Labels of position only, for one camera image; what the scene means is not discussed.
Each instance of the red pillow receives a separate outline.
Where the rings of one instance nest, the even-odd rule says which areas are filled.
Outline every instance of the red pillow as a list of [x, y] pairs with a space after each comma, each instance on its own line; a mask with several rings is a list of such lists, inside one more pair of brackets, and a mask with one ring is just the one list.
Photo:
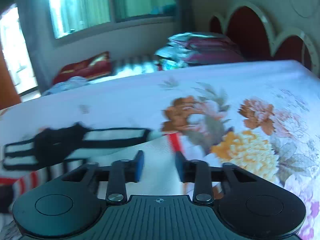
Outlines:
[[53, 79], [52, 84], [67, 81], [74, 76], [81, 76], [92, 80], [101, 76], [109, 75], [112, 71], [109, 52], [103, 52], [99, 55], [64, 66], [59, 74]]

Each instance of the doorway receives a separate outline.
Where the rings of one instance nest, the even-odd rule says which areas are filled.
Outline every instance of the doorway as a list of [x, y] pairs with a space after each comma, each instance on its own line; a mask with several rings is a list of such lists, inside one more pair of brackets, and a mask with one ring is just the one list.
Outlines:
[[37, 81], [23, 37], [17, 5], [0, 16], [0, 38], [4, 59], [17, 93], [24, 96], [37, 90]]

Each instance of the headboard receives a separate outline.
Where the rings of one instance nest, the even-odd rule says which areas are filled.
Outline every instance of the headboard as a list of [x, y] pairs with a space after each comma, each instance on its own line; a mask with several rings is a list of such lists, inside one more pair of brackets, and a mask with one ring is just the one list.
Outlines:
[[294, 59], [320, 75], [319, 56], [308, 35], [298, 28], [276, 35], [266, 14], [252, 3], [237, 4], [226, 18], [214, 13], [210, 31], [227, 35], [249, 61]]

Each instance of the metal screw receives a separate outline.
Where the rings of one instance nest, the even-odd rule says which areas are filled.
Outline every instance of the metal screw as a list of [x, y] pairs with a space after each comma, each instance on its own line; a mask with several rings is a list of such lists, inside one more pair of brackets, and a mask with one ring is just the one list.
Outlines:
[[112, 202], [119, 202], [121, 200], [123, 200], [123, 195], [119, 194], [119, 193], [114, 193], [108, 196], [108, 200], [112, 201]]
[[208, 202], [212, 200], [212, 197], [209, 194], [198, 194], [196, 199], [201, 202]]

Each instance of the bed sheet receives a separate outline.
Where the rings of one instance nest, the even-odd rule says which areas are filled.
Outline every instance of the bed sheet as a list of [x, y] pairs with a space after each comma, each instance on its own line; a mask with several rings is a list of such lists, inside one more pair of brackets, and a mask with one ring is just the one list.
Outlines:
[[307, 209], [299, 236], [320, 239], [319, 107], [320, 80], [296, 61], [201, 66], [13, 106], [0, 112], [0, 146], [75, 122], [179, 132], [186, 158], [232, 162], [297, 195]]

